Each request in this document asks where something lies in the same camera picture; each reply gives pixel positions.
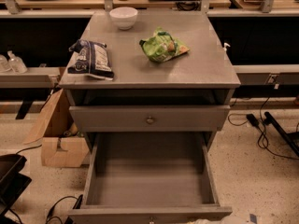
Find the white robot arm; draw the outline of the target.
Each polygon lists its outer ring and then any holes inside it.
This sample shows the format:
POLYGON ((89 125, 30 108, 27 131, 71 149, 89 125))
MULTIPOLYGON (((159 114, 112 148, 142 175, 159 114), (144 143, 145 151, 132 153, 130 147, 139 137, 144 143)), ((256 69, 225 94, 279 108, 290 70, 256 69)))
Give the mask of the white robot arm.
POLYGON ((247 221, 241 217, 228 216, 218 221, 197 219, 193 224, 247 224, 247 221))

